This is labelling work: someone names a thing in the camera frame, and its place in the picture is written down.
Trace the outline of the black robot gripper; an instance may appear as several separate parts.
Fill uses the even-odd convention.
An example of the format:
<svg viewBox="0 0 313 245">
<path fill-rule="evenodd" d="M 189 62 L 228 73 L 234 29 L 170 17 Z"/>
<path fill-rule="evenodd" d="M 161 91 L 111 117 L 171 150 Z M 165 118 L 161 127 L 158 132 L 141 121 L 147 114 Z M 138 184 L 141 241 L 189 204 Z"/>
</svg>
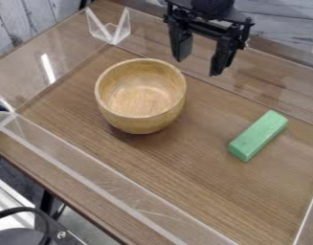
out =
<svg viewBox="0 0 313 245">
<path fill-rule="evenodd" d="M 252 17 L 234 7 L 236 0 L 165 0 L 163 22 L 169 27 L 173 57 L 182 62 L 191 53 L 193 34 L 217 40 L 210 76 L 230 66 L 237 50 L 244 49 L 254 25 Z"/>
</svg>

